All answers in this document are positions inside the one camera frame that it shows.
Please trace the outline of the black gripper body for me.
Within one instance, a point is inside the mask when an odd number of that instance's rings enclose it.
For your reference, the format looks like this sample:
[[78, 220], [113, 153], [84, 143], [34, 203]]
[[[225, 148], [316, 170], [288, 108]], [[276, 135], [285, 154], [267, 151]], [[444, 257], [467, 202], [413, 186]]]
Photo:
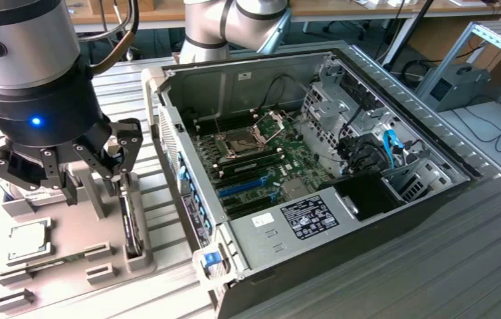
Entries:
[[90, 69], [77, 59], [67, 72], [31, 88], [0, 89], [0, 131], [11, 149], [37, 162], [37, 149], [55, 147], [59, 166], [79, 160], [73, 141], [89, 131], [102, 114]]

